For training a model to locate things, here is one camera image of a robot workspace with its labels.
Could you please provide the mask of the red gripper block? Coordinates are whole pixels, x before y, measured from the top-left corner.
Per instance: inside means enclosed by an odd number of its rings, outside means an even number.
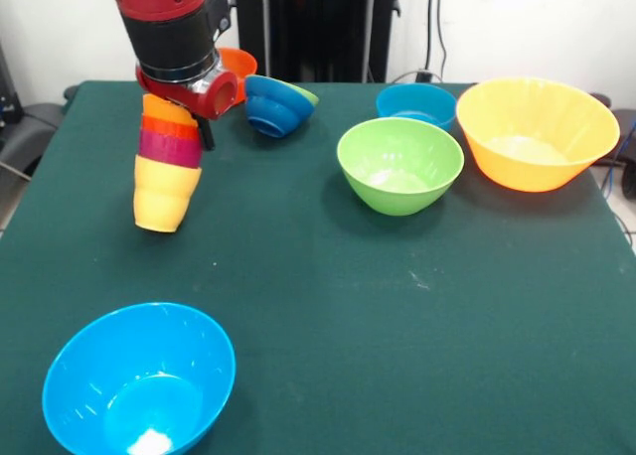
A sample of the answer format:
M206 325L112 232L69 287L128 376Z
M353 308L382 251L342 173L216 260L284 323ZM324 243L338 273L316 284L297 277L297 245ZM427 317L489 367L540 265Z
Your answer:
M216 147L208 119L216 120L235 102L238 81L223 65L190 65L173 69L136 66L136 78L147 92L179 105L197 118L202 147Z

